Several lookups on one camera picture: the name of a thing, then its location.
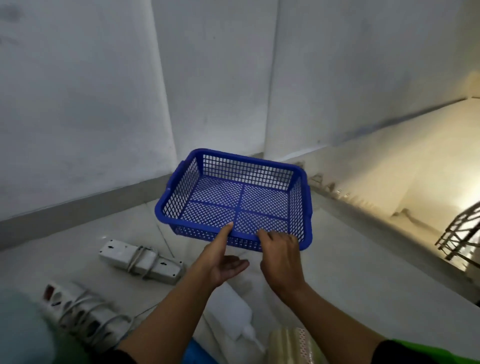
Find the power strip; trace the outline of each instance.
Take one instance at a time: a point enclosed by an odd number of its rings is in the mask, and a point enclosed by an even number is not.
[[[117,345],[133,324],[102,297],[69,281],[49,282],[42,307],[51,321],[98,353]]]
[[[98,255],[114,267],[167,284],[176,284],[184,272],[182,261],[165,258],[153,249],[118,240],[110,240]]]

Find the blue plastic basket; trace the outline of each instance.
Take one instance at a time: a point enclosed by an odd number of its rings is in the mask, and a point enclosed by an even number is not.
[[[300,250],[312,242],[312,200],[300,167],[210,149],[182,161],[155,206],[177,235],[212,241],[234,222],[228,245],[261,251],[258,229],[295,235]]]

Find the hand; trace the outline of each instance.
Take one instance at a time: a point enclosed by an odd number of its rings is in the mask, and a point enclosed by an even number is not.
[[[227,237],[232,228],[233,222],[225,225],[194,263],[195,267],[207,274],[212,289],[243,272],[250,265],[246,259],[240,260],[237,256],[225,255]]]
[[[285,301],[287,296],[303,288],[305,278],[300,261],[298,239],[284,232],[258,230],[263,258],[260,268],[268,285]]]

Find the forearm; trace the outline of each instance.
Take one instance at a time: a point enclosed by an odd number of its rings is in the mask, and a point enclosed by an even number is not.
[[[180,363],[214,287],[199,264],[119,345],[138,364]]]
[[[306,283],[281,298],[305,325],[330,364],[370,364],[376,347],[385,340],[324,300]]]

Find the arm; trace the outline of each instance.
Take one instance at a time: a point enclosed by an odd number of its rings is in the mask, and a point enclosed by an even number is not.
[[[180,363],[212,291],[244,271],[249,262],[225,256],[233,223],[208,244],[182,281],[125,340],[119,349],[138,364]]]
[[[305,325],[331,364],[370,364],[385,338],[320,297],[306,282],[298,240],[293,235],[258,231],[266,281]]]

